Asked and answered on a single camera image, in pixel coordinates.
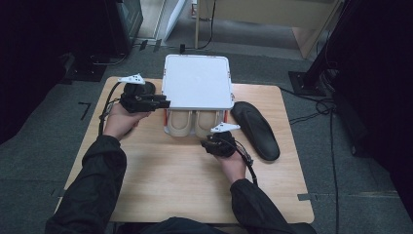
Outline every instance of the table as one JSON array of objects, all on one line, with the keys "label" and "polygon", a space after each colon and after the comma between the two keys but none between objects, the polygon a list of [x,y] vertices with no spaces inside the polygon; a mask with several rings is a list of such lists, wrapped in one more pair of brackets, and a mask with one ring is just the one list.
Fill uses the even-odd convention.
[{"label": "table", "polygon": [[[200,18],[212,18],[213,2],[198,0],[195,48],[198,48]],[[336,17],[340,4],[341,0],[220,0],[216,1],[214,18],[290,26],[306,59]]]},{"label": "table", "polygon": [[[145,80],[154,83],[160,93],[162,79]],[[80,172],[82,158],[96,139],[98,116],[116,82],[117,77],[106,81],[65,188]],[[113,98],[120,96],[123,86],[117,88]],[[259,186],[288,222],[313,222],[310,201],[297,197],[308,192],[280,89],[244,84],[234,84],[233,88],[236,101],[247,100],[261,111],[280,145],[280,158],[268,163],[257,156],[242,131],[232,131],[254,159]],[[235,124],[231,115],[228,123]],[[231,210],[230,184],[218,162],[205,152],[196,136],[165,134],[164,110],[158,109],[142,120],[121,143],[128,155],[128,168],[111,221],[158,222],[183,216],[204,223],[238,223]]]}]

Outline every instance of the white triangular tracker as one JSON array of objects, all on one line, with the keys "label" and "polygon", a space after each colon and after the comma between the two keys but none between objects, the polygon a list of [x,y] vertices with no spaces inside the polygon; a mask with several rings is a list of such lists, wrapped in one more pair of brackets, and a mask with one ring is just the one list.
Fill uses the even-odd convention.
[{"label": "white triangular tracker", "polygon": [[210,131],[212,133],[224,133],[227,131],[236,130],[240,128],[241,128],[240,125],[233,125],[233,124],[227,124],[227,123],[221,122],[216,127],[210,129]]},{"label": "white triangular tracker", "polygon": [[145,80],[140,76],[139,73],[136,75],[132,75],[132,76],[121,77],[118,79],[118,82],[136,84],[136,85],[145,84]]}]

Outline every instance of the black cloth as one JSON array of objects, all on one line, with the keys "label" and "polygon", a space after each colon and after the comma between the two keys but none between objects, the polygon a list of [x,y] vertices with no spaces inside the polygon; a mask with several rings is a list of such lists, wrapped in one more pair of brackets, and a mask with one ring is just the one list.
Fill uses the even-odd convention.
[{"label": "black cloth", "polygon": [[[81,172],[47,221],[45,233],[104,233],[127,168],[127,157],[120,146],[112,136],[97,138],[83,158]],[[234,215],[249,233],[294,233],[268,196],[249,180],[234,182],[230,190]],[[188,218],[172,217],[141,233],[223,232]]]}]

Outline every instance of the gray carpet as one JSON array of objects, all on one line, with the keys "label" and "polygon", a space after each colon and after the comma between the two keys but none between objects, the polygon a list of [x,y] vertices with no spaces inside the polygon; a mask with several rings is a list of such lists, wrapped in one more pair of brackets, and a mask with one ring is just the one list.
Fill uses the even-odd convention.
[{"label": "gray carpet", "polygon": [[[49,92],[19,134],[0,145],[0,233],[44,231],[46,219],[56,208],[55,190],[65,184],[105,79],[136,73],[161,78],[168,54],[178,54],[178,50],[161,48],[153,53],[151,47],[144,51],[134,48],[122,63],[107,68],[101,82],[59,84]],[[187,54],[227,57],[234,83],[277,85],[289,90],[287,71],[306,71],[311,66],[305,60],[195,51]],[[313,102],[282,95],[290,119],[316,112]],[[79,101],[92,104],[84,120],[86,106]],[[319,116],[291,127],[312,199],[312,225],[325,234],[334,233],[336,225],[329,121],[329,116]],[[412,233],[412,222],[388,173],[372,159],[352,156],[336,115],[332,127],[340,233]]]}]

